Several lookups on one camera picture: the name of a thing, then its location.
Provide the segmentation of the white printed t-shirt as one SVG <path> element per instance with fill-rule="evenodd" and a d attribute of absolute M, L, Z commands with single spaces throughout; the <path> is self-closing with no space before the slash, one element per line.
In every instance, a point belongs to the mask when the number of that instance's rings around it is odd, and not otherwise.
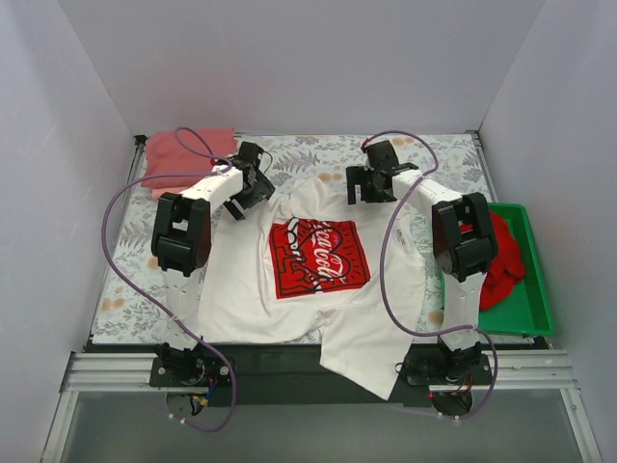
<path fill-rule="evenodd" d="M 379 259 L 396 204 L 347 203 L 317 178 L 218 220 L 199 306 L 209 342 L 271 344 L 321 334 L 320 364 L 380 398 L 412 337 L 385 309 Z M 389 236 L 385 280 L 396 318 L 413 330 L 425 295 L 425 262 L 403 206 Z"/>

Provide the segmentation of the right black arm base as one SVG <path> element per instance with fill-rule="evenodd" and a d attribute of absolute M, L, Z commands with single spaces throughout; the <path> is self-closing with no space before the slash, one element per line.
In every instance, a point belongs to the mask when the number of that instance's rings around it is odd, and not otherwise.
<path fill-rule="evenodd" d="M 444 386 L 442 391 L 430 392 L 429 399 L 438 413 L 453 419 L 471 411 L 473 386 L 490 385 L 493 380 L 479 342 L 454 351 L 441 341 L 412 346 L 394 371 L 408 386 Z"/>

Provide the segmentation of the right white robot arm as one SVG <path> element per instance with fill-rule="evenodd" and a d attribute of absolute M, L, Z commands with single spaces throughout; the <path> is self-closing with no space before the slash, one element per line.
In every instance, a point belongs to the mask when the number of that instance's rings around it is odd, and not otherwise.
<path fill-rule="evenodd" d="M 439 159 L 423 139 L 413 138 L 428 150 L 433 167 L 422 172 L 413 163 L 401 163 L 390 141 L 377 142 L 369 137 L 361 147 L 365 162 L 346 169 L 348 204 L 358 200 L 369 204 L 397 203 L 380 251 L 382 300 L 390 319 L 401 331 L 419 338 L 435 337 L 445 346 L 448 351 L 437 358 L 436 370 L 443 381 L 454 384 L 471 371 L 466 353 L 479 348 L 481 290 L 498 245 L 485 196 L 463 194 L 430 179 L 439 169 Z M 405 204 L 431 220 L 433 257 L 443 274 L 444 302 L 443 325 L 434 333 L 405 327 L 394 315 L 387 296 L 385 263 L 389 236 Z"/>

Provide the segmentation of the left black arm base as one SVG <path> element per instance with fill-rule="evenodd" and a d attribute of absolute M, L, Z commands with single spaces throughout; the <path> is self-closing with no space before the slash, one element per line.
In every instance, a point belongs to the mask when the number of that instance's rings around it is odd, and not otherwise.
<path fill-rule="evenodd" d="M 198 416 L 219 389 L 231 387 L 230 368 L 202 345 L 177 349 L 164 342 L 154 347 L 148 384 L 172 392 L 166 404 L 174 414 Z"/>

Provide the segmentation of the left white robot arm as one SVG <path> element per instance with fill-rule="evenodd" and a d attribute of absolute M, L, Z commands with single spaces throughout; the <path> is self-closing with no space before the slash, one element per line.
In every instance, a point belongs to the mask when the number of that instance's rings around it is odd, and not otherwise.
<path fill-rule="evenodd" d="M 197 330 L 190 324 L 197 320 L 200 271 L 211 251 L 213 213 L 224 207 L 233 219 L 243 220 L 248 209 L 275 192 L 260 168 L 266 153 L 255 143 L 243 142 L 228 162 L 216 162 L 192 186 L 158 199 L 151 251 L 162 271 L 171 322 L 180 331 L 180 340 L 172 342 L 176 348 L 196 344 L 190 335 Z"/>

